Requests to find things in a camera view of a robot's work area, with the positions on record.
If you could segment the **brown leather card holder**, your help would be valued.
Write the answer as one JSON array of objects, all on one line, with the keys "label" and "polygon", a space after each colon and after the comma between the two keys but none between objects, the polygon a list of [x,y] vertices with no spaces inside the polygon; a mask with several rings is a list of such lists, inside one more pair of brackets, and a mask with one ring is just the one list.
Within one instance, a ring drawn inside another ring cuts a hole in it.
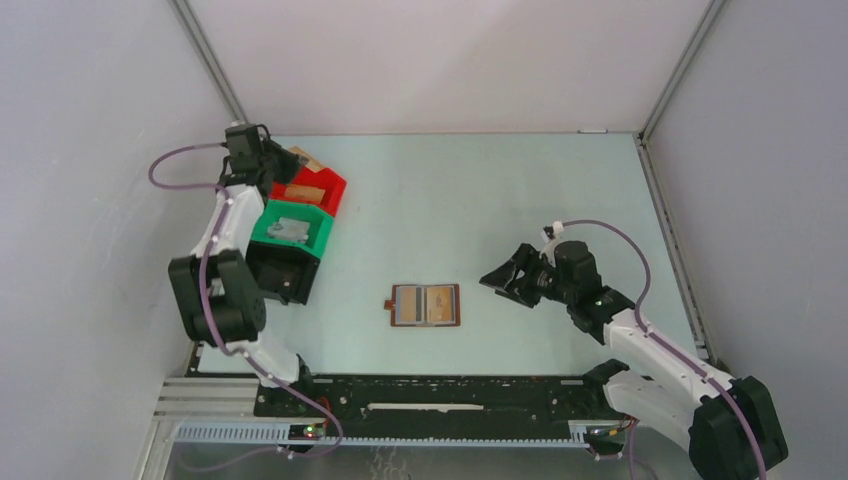
[{"label": "brown leather card holder", "polygon": [[[453,324],[432,324],[426,319],[426,290],[431,286],[451,286],[454,290]],[[383,309],[390,314],[390,325],[396,328],[451,328],[461,325],[460,288],[458,284],[396,284]]]}]

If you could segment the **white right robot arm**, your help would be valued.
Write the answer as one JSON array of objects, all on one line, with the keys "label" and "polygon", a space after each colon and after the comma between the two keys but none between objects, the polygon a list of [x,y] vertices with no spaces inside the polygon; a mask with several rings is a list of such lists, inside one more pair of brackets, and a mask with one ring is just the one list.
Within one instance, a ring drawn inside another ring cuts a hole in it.
[{"label": "white right robot arm", "polygon": [[633,417],[680,446],[703,479],[764,479],[787,460],[788,444],[771,393],[754,376],[736,378],[683,350],[644,313],[652,274],[639,296],[606,285],[586,243],[568,240],[566,222],[543,228],[545,244],[523,243],[479,282],[528,308],[565,305],[574,325],[625,357],[581,392],[585,411]]}]

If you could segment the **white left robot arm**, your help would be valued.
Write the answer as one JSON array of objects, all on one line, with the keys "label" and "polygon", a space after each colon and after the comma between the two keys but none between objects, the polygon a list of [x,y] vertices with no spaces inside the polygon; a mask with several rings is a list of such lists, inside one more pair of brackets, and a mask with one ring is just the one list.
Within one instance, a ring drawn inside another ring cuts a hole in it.
[{"label": "white left robot arm", "polygon": [[293,179],[305,158],[274,141],[263,124],[235,122],[220,147],[227,153],[210,189],[215,206],[201,239],[168,265],[168,278],[186,335],[249,365],[261,385],[280,387],[278,404],[304,416],[316,403],[315,388],[301,380],[302,358],[266,336],[266,301],[247,262],[252,232],[264,213],[272,185]]}]

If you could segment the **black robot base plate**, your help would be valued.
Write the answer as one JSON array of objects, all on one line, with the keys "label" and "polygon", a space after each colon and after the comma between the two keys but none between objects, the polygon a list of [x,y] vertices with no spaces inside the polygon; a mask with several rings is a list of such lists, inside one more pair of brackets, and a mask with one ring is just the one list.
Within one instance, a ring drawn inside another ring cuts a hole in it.
[{"label": "black robot base plate", "polygon": [[574,376],[322,374],[297,389],[261,386],[258,418],[316,418],[326,408],[347,440],[578,441],[575,427],[618,425],[603,384],[627,370],[608,360]]}]

